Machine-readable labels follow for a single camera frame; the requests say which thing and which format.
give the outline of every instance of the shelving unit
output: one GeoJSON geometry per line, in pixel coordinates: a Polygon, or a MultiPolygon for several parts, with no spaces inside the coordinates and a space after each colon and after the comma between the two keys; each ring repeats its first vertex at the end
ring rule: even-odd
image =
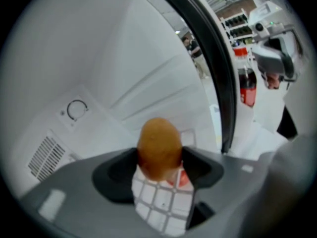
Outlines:
{"type": "Polygon", "coordinates": [[[253,37],[255,36],[254,32],[249,28],[248,24],[248,15],[244,9],[241,9],[240,13],[237,13],[235,15],[232,15],[228,18],[220,18],[220,21],[227,33],[227,36],[229,38],[230,43],[232,44],[232,47],[238,40],[246,40],[249,38],[252,38],[252,42],[248,41],[249,43],[241,43],[237,47],[243,47],[243,46],[248,46],[252,45],[254,42],[253,37]],[[241,31],[238,31],[239,29],[243,28],[243,32],[245,34],[241,34],[241,31]]]}

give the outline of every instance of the air vent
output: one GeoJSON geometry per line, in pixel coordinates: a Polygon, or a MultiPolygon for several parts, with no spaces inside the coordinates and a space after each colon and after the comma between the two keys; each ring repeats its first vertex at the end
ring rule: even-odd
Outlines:
{"type": "Polygon", "coordinates": [[[59,141],[53,132],[49,131],[29,162],[31,174],[39,181],[45,180],[61,166],[75,161],[69,155],[69,149],[59,141]]]}

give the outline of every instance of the white wall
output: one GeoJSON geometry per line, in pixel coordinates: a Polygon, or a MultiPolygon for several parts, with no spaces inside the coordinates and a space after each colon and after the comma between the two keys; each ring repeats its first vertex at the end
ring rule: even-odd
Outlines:
{"type": "Polygon", "coordinates": [[[34,0],[1,59],[1,153],[35,114],[86,79],[130,0],[34,0]]]}
{"type": "Polygon", "coordinates": [[[27,165],[37,148],[51,130],[71,152],[82,159],[135,146],[135,140],[111,115],[98,105],[83,85],[66,92],[37,113],[16,141],[5,172],[11,189],[17,197],[35,186],[38,181],[31,176],[27,165]],[[79,96],[89,107],[90,114],[74,132],[70,132],[58,119],[63,106],[79,96]]]}

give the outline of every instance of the red label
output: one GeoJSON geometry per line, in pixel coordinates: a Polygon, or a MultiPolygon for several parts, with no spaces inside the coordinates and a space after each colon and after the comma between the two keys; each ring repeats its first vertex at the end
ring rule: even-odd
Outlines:
{"type": "Polygon", "coordinates": [[[240,89],[241,101],[252,108],[256,101],[256,93],[257,93],[256,87],[250,88],[250,89],[241,88],[240,89]]]}

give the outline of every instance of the vent grille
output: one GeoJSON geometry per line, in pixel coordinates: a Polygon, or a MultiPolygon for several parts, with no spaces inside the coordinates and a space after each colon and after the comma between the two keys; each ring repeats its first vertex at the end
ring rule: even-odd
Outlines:
{"type": "Polygon", "coordinates": [[[31,174],[44,181],[54,173],[64,154],[65,149],[52,137],[46,136],[28,164],[31,174]]]}

